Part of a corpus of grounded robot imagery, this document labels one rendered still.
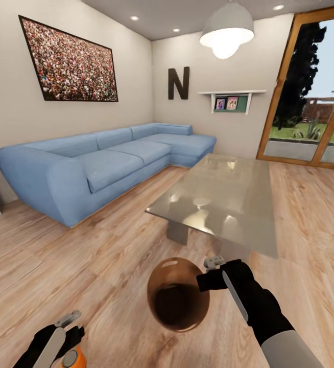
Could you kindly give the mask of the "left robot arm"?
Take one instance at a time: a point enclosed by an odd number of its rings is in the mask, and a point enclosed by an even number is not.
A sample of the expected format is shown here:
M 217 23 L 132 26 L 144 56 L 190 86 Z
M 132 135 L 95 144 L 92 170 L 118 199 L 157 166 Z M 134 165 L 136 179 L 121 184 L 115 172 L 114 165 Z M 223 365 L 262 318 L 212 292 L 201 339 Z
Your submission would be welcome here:
M 51 368 L 54 360 L 76 347 L 85 336 L 83 327 L 64 328 L 81 317 L 81 310 L 73 310 L 34 335 L 34 339 L 13 368 Z M 63 349 L 63 350 L 62 350 Z M 62 350 L 62 352 L 61 352 Z

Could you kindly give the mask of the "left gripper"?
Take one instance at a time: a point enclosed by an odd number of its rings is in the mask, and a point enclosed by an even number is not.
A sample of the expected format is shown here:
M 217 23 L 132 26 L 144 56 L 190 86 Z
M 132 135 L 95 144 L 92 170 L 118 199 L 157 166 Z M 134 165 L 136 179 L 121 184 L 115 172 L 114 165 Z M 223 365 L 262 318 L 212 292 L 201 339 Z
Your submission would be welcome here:
M 85 330 L 83 327 L 80 329 L 78 326 L 73 327 L 69 331 L 65 332 L 66 334 L 66 343 L 62 352 L 55 358 L 55 360 L 63 357 L 68 350 L 71 350 L 73 347 L 76 347 L 77 344 L 82 340 L 81 338 L 85 336 Z

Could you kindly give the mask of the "trash can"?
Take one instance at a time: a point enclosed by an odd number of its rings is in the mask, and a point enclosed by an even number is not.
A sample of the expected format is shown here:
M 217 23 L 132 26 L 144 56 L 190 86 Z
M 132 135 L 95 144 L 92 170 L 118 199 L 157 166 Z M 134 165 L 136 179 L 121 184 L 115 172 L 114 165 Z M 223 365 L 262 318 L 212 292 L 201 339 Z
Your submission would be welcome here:
M 162 267 L 164 263 L 177 261 Z M 201 292 L 197 275 L 203 274 L 192 261 L 171 257 L 152 271 L 147 284 L 147 301 L 154 318 L 167 330 L 187 333 L 206 318 L 210 291 Z

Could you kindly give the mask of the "can of soda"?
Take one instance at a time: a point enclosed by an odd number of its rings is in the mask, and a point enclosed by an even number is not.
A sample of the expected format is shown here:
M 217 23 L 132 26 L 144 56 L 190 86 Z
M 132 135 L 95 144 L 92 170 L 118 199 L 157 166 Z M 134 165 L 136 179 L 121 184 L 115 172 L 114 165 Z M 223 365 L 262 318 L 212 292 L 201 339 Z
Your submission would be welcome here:
M 86 368 L 87 361 L 78 347 L 68 350 L 61 362 L 61 368 Z

